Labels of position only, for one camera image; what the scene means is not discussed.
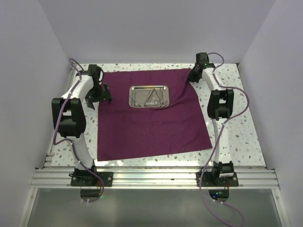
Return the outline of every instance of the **maroon fabric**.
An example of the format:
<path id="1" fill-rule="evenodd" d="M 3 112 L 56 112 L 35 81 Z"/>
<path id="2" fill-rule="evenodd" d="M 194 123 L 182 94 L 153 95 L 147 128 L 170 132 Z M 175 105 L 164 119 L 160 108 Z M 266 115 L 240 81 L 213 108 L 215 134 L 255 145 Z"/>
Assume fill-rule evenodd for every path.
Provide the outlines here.
<path id="1" fill-rule="evenodd" d="M 190 69 L 111 72 L 104 74 L 112 102 L 98 110 L 98 161 L 176 154 L 211 148 Z M 129 88 L 166 85 L 166 108 L 131 108 Z"/>

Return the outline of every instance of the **silver rectangular tray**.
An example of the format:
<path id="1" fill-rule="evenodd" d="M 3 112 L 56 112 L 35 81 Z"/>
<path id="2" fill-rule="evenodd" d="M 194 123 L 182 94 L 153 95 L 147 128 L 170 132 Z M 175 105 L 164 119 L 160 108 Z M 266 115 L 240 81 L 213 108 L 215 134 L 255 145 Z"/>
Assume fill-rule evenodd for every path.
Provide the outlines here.
<path id="1" fill-rule="evenodd" d="M 165 85 L 132 86 L 129 89 L 129 106 L 132 108 L 169 106 L 169 88 Z"/>

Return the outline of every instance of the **white terrazzo surface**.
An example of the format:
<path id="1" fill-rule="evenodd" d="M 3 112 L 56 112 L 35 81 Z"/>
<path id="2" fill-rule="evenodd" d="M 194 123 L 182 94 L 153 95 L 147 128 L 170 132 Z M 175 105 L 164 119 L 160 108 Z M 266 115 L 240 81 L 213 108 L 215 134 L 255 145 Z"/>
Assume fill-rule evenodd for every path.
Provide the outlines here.
<path id="1" fill-rule="evenodd" d="M 137 71 L 137 70 L 169 70 L 192 68 L 193 64 L 99 64 L 105 72 L 114 71 Z M 242 88 L 239 72 L 235 64 L 225 64 L 217 70 L 217 76 L 227 86 Z M 199 83 L 192 83 L 199 96 L 199 102 L 204 114 L 212 144 L 214 145 L 214 129 L 211 120 L 207 116 L 207 104 L 210 90 L 206 83 L 200 80 Z M 240 92 L 235 91 L 233 115 L 240 112 L 245 107 L 246 101 Z M 85 139 L 90 154 L 97 158 L 97 133 L 98 133 L 98 103 L 95 103 L 95 111 L 87 108 L 86 103 L 82 104 L 87 127 Z M 256 135 L 255 127 L 247 111 L 244 115 L 231 120 L 229 128 L 229 146 L 232 160 L 235 166 L 265 166 L 260 144 Z M 51 166 L 74 166 L 71 148 L 64 142 L 51 148 L 54 153 Z M 211 149 L 194 151 L 181 154 L 170 154 L 153 157 L 141 157 L 124 160 L 113 160 L 96 162 L 97 166 L 203 166 Z"/>

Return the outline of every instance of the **white wall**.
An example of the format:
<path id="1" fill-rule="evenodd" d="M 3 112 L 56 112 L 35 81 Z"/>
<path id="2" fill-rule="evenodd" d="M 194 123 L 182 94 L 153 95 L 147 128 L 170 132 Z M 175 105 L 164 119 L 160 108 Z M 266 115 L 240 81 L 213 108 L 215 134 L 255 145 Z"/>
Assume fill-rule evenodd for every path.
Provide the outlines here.
<path id="1" fill-rule="evenodd" d="M 39 0 L 67 56 L 82 62 L 240 62 L 274 0 Z"/>
<path id="2" fill-rule="evenodd" d="M 37 0 L 0 7 L 0 226 L 18 224 L 34 168 L 45 158 L 51 100 L 68 62 Z"/>
<path id="3" fill-rule="evenodd" d="M 303 1 L 276 0 L 240 63 L 265 161 L 292 226 L 303 223 Z"/>

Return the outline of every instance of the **cable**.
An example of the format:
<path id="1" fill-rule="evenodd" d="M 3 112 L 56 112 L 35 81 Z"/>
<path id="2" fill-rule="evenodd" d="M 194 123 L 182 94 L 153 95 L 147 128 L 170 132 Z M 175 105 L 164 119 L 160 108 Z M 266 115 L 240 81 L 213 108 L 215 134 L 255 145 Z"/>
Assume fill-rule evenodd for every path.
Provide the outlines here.
<path id="1" fill-rule="evenodd" d="M 76 153 L 76 149 L 75 149 L 75 145 L 73 143 L 73 141 L 69 138 L 64 138 L 58 142 L 56 142 L 56 138 L 57 138 L 57 133 L 58 133 L 58 130 L 59 130 L 59 124 L 60 124 L 60 121 L 61 121 L 61 118 L 62 118 L 62 114 L 63 114 L 63 111 L 64 111 L 64 108 L 67 104 L 67 102 L 69 101 L 73 91 L 75 90 L 75 88 L 78 86 L 78 84 L 80 83 L 80 81 L 82 80 L 82 75 L 80 73 L 80 71 L 77 69 L 77 67 L 73 64 L 73 62 L 75 62 L 76 64 L 78 64 L 74 59 L 72 58 L 69 58 L 69 61 L 71 63 L 71 66 L 78 72 L 79 74 L 79 80 L 74 84 L 74 86 L 71 88 L 69 94 L 67 95 L 65 101 L 63 102 L 62 106 L 61 106 L 61 109 L 59 111 L 59 116 L 58 116 L 58 119 L 57 119 L 57 122 L 56 122 L 56 126 L 55 126 L 55 132 L 54 132 L 54 135 L 53 135 L 53 144 L 54 145 L 58 145 L 64 141 L 67 141 L 67 142 L 70 142 L 71 143 L 71 147 L 72 147 L 72 152 L 76 158 L 76 160 L 78 161 L 78 163 L 87 171 L 89 172 L 90 174 L 92 174 L 94 177 L 96 177 L 100 182 L 101 182 L 101 185 L 102 185 L 102 189 L 101 189 L 101 192 L 99 194 L 99 196 L 93 200 L 89 200 L 87 199 L 86 202 L 94 202 L 94 201 L 97 201 L 103 194 L 103 191 L 104 191 L 104 182 L 102 180 L 101 177 L 99 177 L 97 174 L 95 174 L 94 172 L 92 172 L 87 166 L 85 166 L 81 160 L 79 159 L 77 153 Z"/>
<path id="2" fill-rule="evenodd" d="M 204 198 L 204 195 L 202 194 L 202 178 L 203 178 L 203 174 L 204 174 L 204 172 L 205 172 L 205 170 L 206 170 L 206 167 L 208 166 L 210 160 L 212 159 L 212 157 L 213 157 L 213 155 L 214 155 L 214 153 L 215 153 L 215 151 L 216 151 L 216 148 L 217 148 L 217 146 L 218 146 L 218 144 L 219 144 L 219 139 L 220 139 L 220 137 L 221 137 L 221 135 L 222 135 L 222 132 L 223 132 L 223 129 L 224 129 L 226 123 L 227 123 L 228 121 L 230 121 L 231 119 L 234 119 L 234 118 L 240 116 L 241 114 L 243 114 L 243 113 L 248 109 L 249 104 L 250 104 L 250 99 L 249 99 L 248 95 L 245 93 L 245 91 L 244 91 L 243 89 L 238 88 L 238 87 L 224 86 L 224 85 L 221 85 L 221 84 L 219 83 L 219 81 L 218 81 L 218 79 L 217 79 L 217 77 L 216 77 L 216 75 L 215 75 L 215 71 L 217 70 L 217 68 L 221 67 L 221 66 L 224 64 L 224 58 L 223 58 L 222 55 L 220 55 L 220 54 L 218 54 L 218 53 L 215 53 L 215 52 L 208 53 L 207 55 L 211 55 L 211 54 L 216 54 L 216 55 L 220 56 L 221 59 L 222 59 L 222 63 L 219 64 L 219 65 L 217 65 L 217 66 L 213 69 L 213 72 L 212 72 L 212 75 L 213 75 L 213 77 L 214 77 L 216 83 L 218 84 L 218 86 L 221 87 L 221 88 L 235 89 L 235 90 L 238 90 L 238 91 L 242 92 L 242 93 L 245 95 L 245 97 L 246 97 L 247 104 L 246 104 L 246 107 L 245 107 L 240 113 L 238 113 L 238 114 L 236 114 L 236 115 L 234 115 L 234 116 L 228 118 L 228 119 L 227 119 L 226 121 L 224 121 L 224 123 L 222 124 L 221 130 L 220 130 L 220 132 L 219 132 L 217 141 L 215 142 L 213 151 L 212 151 L 212 153 L 211 153 L 211 155 L 210 155 L 208 161 L 206 162 L 206 164 L 205 164 L 204 167 L 203 167 L 203 170 L 202 170 L 202 173 L 201 173 L 201 177 L 200 177 L 200 182 L 199 182 L 199 190 L 200 190 L 201 199 L 202 199 L 202 201 L 203 201 L 205 207 L 208 209 L 208 211 L 209 211 L 216 219 L 218 219 L 220 222 L 222 222 L 223 224 L 225 224 L 225 225 L 227 225 L 227 226 L 229 226 L 229 227 L 243 227 L 243 226 L 245 225 L 245 218 L 244 218 L 243 214 L 242 214 L 237 208 L 233 207 L 233 206 L 230 205 L 230 204 L 223 203 L 224 206 L 230 207 L 230 208 L 232 208 L 233 210 L 235 210 L 237 213 L 240 214 L 240 216 L 242 217 L 242 223 L 241 223 L 239 226 L 235 226 L 235 225 L 229 224 L 229 223 L 227 223 L 226 221 L 224 221 L 223 219 L 221 219 L 220 217 L 218 217 L 218 216 L 211 210 L 210 206 L 206 203 L 205 198 Z"/>

